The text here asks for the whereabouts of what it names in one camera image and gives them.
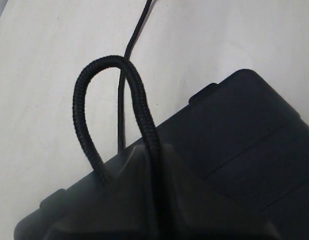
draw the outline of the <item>thin black cable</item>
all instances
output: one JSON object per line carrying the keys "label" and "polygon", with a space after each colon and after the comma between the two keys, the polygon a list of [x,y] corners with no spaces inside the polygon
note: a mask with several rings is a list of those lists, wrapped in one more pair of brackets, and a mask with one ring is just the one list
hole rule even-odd
{"label": "thin black cable", "polygon": [[159,136],[148,107],[143,82],[135,66],[122,56],[106,56],[91,62],[82,70],[75,83],[72,117],[75,133],[82,150],[104,186],[111,181],[112,177],[105,168],[90,137],[85,116],[85,98],[88,85],[92,78],[107,68],[119,68],[128,81],[135,119],[151,162],[154,165],[158,165],[161,155]]}
{"label": "thin black cable", "polygon": [[[152,0],[147,0],[143,8],[142,14],[139,18],[139,21],[133,31],[133,34],[129,40],[128,45],[126,46],[124,58],[129,60],[131,52],[134,48],[136,40],[140,34],[142,26],[145,22],[147,14],[149,12]],[[119,77],[119,86],[118,86],[118,106],[117,106],[117,134],[118,134],[118,152],[122,151],[126,147],[126,134],[125,134],[125,75],[123,71],[120,72]]]}

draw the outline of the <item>white table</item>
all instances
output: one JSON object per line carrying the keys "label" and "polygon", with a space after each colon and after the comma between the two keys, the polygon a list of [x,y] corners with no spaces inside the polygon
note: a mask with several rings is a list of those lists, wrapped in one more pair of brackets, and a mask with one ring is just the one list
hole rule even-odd
{"label": "white table", "polygon": [[[0,240],[41,200],[91,171],[72,123],[82,68],[123,55],[145,0],[9,0],[0,19]],[[259,73],[309,124],[309,0],[158,0],[133,51],[158,125],[241,68]],[[117,149],[119,71],[89,86],[92,138]],[[127,142],[140,134],[126,92]]]}

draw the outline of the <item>black plastic device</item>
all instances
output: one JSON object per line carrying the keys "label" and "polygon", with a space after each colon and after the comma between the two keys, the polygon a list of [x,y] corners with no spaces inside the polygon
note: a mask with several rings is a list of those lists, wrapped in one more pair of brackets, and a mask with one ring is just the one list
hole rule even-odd
{"label": "black plastic device", "polygon": [[[272,220],[282,239],[309,239],[309,126],[254,71],[208,85],[157,130],[215,192]],[[114,176],[137,145],[142,141],[106,163]],[[44,236],[54,223],[102,192],[94,173],[59,190],[18,224],[14,239],[49,239]]]}

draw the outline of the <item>black cable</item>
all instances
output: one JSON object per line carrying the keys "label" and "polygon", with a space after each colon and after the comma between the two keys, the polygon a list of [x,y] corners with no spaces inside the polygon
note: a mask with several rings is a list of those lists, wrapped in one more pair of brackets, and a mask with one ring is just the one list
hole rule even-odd
{"label": "black cable", "polygon": [[88,158],[94,172],[103,185],[111,181],[112,177],[104,166],[96,147],[90,137],[86,116],[85,97],[92,78],[107,68],[119,68],[126,77],[132,97],[132,107],[136,122],[139,126],[143,142],[149,153],[151,162],[158,164],[161,155],[159,136],[151,116],[143,82],[135,66],[122,56],[106,56],[91,62],[80,73],[74,87],[72,117],[75,133],[83,152]]}
{"label": "black cable", "polygon": [[[147,0],[143,8],[142,14],[139,18],[139,21],[133,31],[133,34],[129,40],[128,45],[126,46],[124,58],[127,60],[130,59],[131,52],[134,48],[136,40],[140,34],[144,21],[147,17],[151,6],[152,0]],[[120,72],[119,77],[119,86],[118,86],[118,106],[117,106],[117,134],[118,134],[118,152],[122,151],[126,147],[126,134],[125,134],[125,75],[123,71]]]}

